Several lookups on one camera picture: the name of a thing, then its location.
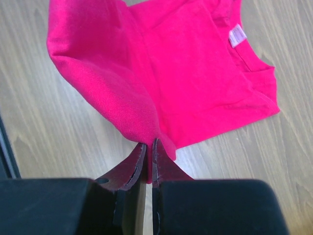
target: black object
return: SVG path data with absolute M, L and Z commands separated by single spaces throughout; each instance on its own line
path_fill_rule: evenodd
M 146 145 L 100 178 L 0 181 L 0 234 L 140 235 Z M 155 235 L 286 235 L 273 191 L 257 180 L 193 180 L 153 146 Z
M 0 180 L 20 177 L 19 169 L 0 116 Z

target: folded shirt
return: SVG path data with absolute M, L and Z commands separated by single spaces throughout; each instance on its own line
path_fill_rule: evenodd
M 241 28 L 241 0 L 51 0 L 61 75 L 124 137 L 175 150 L 279 112 L 274 67 Z

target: pink fabric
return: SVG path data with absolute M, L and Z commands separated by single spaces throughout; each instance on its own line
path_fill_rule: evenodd
M 279 112 L 274 67 L 232 48 L 241 0 L 51 0 L 61 75 L 124 137 L 175 150 Z

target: wooden surface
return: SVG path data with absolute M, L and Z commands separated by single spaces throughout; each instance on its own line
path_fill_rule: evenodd
M 0 0 L 0 112 L 23 177 L 96 178 L 135 146 L 57 72 L 46 51 L 48 0 Z M 257 178 L 292 234 L 313 234 L 313 1 L 243 0 L 245 32 L 276 66 L 281 113 L 177 151 L 195 178 Z M 152 233 L 148 186 L 144 234 Z

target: wood grain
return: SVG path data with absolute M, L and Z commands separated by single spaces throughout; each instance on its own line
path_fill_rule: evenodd
M 139 2 L 128 1 L 128 4 Z M 96 178 L 135 146 L 56 71 L 48 0 L 0 1 L 0 112 L 21 174 Z M 177 151 L 195 178 L 257 178 L 275 190 L 291 234 L 313 233 L 313 1 L 243 0 L 255 52 L 276 66 L 281 113 Z M 151 186 L 144 234 L 152 234 Z

